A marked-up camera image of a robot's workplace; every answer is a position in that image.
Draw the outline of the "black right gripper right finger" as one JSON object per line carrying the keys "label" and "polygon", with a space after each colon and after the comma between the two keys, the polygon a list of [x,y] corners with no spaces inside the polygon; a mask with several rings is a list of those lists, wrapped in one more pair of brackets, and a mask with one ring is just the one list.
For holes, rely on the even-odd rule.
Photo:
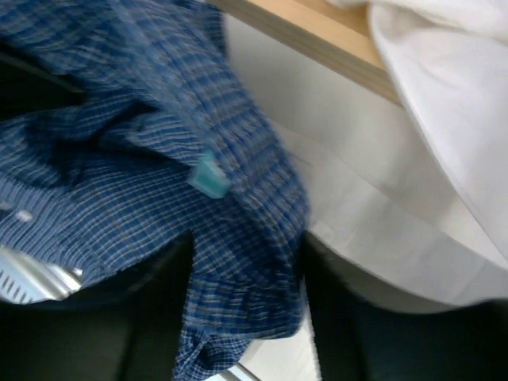
{"label": "black right gripper right finger", "polygon": [[323,380],[505,380],[507,302],[407,314],[354,294],[339,259],[303,237],[303,275]]}

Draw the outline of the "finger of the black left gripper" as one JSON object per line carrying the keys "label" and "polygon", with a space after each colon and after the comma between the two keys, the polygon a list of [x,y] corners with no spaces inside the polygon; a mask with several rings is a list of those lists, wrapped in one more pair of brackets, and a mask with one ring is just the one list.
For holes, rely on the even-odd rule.
{"label": "finger of the black left gripper", "polygon": [[1,118],[80,106],[86,91],[67,75],[55,75],[20,50],[1,44]]}

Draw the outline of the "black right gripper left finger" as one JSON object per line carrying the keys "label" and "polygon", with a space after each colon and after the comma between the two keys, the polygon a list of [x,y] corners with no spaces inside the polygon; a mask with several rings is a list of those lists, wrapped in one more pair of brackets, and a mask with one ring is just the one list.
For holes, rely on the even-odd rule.
{"label": "black right gripper left finger", "polygon": [[1,304],[3,380],[171,380],[194,240],[56,301]]}

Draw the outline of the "blue checked shirt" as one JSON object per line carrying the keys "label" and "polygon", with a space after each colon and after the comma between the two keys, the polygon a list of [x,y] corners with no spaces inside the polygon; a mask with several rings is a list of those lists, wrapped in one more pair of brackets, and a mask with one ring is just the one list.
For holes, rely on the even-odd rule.
{"label": "blue checked shirt", "polygon": [[194,234],[175,377],[295,334],[306,192],[202,1],[4,1],[1,38],[87,93],[1,124],[1,242],[85,285]]}

